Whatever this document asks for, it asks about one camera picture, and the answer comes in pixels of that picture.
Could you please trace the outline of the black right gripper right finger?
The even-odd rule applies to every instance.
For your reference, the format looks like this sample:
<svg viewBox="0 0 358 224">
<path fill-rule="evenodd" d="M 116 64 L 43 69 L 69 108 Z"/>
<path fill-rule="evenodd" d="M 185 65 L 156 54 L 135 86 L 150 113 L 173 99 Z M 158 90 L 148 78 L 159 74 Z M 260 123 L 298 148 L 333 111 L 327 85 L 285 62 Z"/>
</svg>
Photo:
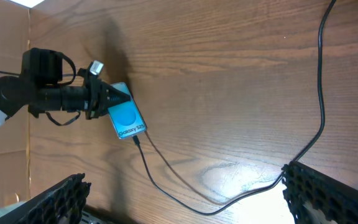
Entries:
<svg viewBox="0 0 358 224">
<path fill-rule="evenodd" d="M 358 223 L 358 190 L 299 162 L 282 168 L 283 197 L 295 223 L 320 223 L 312 211 L 322 212 L 323 220 Z"/>
</svg>

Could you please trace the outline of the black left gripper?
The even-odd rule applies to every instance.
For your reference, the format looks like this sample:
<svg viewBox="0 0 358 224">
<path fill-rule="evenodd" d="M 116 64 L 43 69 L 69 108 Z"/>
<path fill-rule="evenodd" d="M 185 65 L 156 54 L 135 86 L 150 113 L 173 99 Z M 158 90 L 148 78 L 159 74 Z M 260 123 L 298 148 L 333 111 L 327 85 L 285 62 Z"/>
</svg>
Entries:
<svg viewBox="0 0 358 224">
<path fill-rule="evenodd" d="M 78 75 L 83 78 L 82 87 L 88 91 L 85 100 L 85 118 L 96 119 L 108 114 L 108 108 L 120 105 L 131 100 L 131 97 L 103 82 L 99 75 L 90 72 L 90 69 L 81 68 Z"/>
</svg>

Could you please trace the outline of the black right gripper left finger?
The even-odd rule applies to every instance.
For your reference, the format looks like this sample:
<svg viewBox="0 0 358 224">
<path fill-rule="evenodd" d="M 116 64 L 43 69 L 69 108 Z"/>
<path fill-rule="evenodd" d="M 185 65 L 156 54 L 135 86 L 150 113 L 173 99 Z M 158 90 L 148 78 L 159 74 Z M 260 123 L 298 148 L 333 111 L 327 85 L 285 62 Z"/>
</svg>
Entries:
<svg viewBox="0 0 358 224">
<path fill-rule="evenodd" d="M 0 224 L 79 223 L 91 183 L 73 174 L 0 217 Z"/>
</svg>

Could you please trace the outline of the blue screen Galaxy smartphone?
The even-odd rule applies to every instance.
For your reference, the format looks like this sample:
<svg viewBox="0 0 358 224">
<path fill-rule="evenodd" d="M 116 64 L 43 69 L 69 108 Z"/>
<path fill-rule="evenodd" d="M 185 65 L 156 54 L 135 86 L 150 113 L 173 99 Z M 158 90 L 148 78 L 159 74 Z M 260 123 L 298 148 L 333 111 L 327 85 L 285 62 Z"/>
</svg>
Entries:
<svg viewBox="0 0 358 224">
<path fill-rule="evenodd" d="M 112 84 L 111 86 L 130 96 L 129 101 L 108 108 L 109 116 L 118 138 L 126 139 L 145 132 L 147 126 L 127 85 L 121 82 Z"/>
</svg>

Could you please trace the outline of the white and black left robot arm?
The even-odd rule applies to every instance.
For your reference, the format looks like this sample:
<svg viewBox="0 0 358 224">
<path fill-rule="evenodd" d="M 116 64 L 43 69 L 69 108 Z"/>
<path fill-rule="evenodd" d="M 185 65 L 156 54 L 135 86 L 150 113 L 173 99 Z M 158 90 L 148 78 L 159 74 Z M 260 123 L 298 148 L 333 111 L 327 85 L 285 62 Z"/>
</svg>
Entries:
<svg viewBox="0 0 358 224">
<path fill-rule="evenodd" d="M 23 53 L 21 72 L 1 72 L 0 127 L 23 106 L 35 118 L 51 112 L 75 113 L 71 124 L 85 114 L 96 119 L 108 109 L 131 100 L 131 96 L 100 79 L 103 64 L 91 62 L 77 69 L 65 54 L 54 50 L 32 48 Z"/>
</svg>

